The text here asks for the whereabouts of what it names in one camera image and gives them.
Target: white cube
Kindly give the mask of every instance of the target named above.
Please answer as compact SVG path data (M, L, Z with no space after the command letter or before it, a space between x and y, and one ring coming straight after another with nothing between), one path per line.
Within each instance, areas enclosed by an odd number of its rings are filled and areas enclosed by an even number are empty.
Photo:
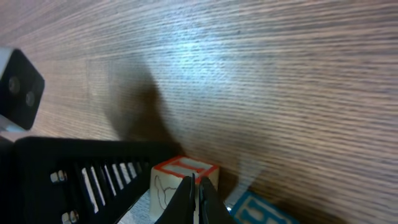
M177 156L153 167L150 173L150 209L149 216L156 221L166 209L176 189L185 176L195 174L198 186L202 177L208 177L215 189L218 188L220 168L211 164L196 161L188 157ZM199 223L198 187L195 191L196 210L194 223Z

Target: wooden table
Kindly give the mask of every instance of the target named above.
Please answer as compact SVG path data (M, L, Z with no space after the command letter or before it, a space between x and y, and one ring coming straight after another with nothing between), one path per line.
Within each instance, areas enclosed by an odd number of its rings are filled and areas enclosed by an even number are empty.
M227 204L303 223L397 221L397 26L394 1L0 2L46 79L36 133L180 142Z

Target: red border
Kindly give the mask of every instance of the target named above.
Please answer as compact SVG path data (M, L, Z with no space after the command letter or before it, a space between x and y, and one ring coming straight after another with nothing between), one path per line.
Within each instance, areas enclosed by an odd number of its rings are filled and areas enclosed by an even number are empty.
M189 158L189 157L186 157L186 156L177 156L177 157L174 157L174 158L169 159L169 160L167 160L167 161L161 162L160 164L157 164L156 166L154 166L154 169L155 169L155 170L162 171L162 172L165 172L166 174L171 174L171 175L174 175L174 176L177 176L177 177L184 178L185 175L183 175L183 174L179 174L179 173L176 173L176 172L173 172L173 171L170 171L170 170L165 170L165 169L163 169L163 166L166 166L167 164L170 164L170 163L176 161L177 159L181 159L181 158L192 159L192 158ZM209 164L209 165L211 165L210 169L208 169L206 172L202 173L201 175L199 175L199 176L195 179L195 183L196 183L196 184L199 184L199 183L200 183L201 177L203 177L203 176L208 176L209 174L211 174L214 170L217 170L217 168L218 168L218 166L216 166L216 165L213 165L213 164Z

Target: brown wooden surface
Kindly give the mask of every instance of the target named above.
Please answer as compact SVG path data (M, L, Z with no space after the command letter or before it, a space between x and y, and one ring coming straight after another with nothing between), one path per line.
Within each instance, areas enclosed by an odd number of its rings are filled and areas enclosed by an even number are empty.
M396 1L2 0L0 45L46 79L41 135L173 139L229 204L397 223Z

